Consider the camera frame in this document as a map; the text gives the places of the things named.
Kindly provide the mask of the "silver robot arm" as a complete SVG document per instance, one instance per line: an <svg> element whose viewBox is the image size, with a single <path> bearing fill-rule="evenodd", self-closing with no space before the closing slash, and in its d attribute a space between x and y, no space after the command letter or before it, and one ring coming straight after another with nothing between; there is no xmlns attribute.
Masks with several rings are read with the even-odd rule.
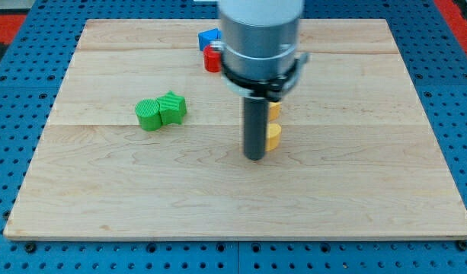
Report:
<svg viewBox="0 0 467 274"><path fill-rule="evenodd" d="M227 86L243 98L243 153L264 157L269 104L297 84L309 56L296 54L303 0L220 0L221 55Z"/></svg>

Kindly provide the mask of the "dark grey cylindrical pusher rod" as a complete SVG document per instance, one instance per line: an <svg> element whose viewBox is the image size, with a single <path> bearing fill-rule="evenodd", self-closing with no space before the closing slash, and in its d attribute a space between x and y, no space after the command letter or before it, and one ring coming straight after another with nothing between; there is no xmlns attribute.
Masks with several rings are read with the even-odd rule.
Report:
<svg viewBox="0 0 467 274"><path fill-rule="evenodd" d="M244 98L243 152L250 160L264 157L267 141L269 103L261 98Z"/></svg>

